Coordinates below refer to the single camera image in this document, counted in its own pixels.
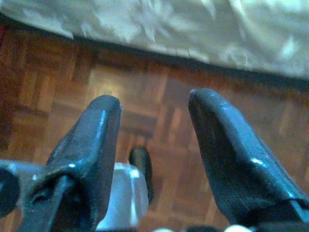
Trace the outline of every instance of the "wooden floor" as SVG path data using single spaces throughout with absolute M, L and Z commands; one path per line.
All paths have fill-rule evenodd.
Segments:
M 189 91 L 202 87 L 238 107 L 309 193 L 308 93 L 14 31 L 0 50 L 0 159 L 44 164 L 87 104 L 111 94 L 124 109 L 117 161 L 144 145 L 153 162 L 155 197 L 140 231 L 222 229 L 228 223 L 211 194 L 187 109 Z M 14 232 L 20 220 L 14 211 L 0 220 L 0 231 Z

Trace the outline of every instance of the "parquet floor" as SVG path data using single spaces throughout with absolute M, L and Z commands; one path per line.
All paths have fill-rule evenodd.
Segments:
M 0 49 L 0 158 L 44 164 L 87 104 L 111 94 L 124 108 L 117 161 L 145 145 L 153 162 L 155 198 L 140 231 L 222 229 L 228 223 L 211 194 L 187 110 L 189 91 L 202 87 L 238 107 L 309 193 L 309 93 L 18 31 L 7 32 Z M 0 220 L 0 230 L 14 232 L 20 220 L 16 210 Z

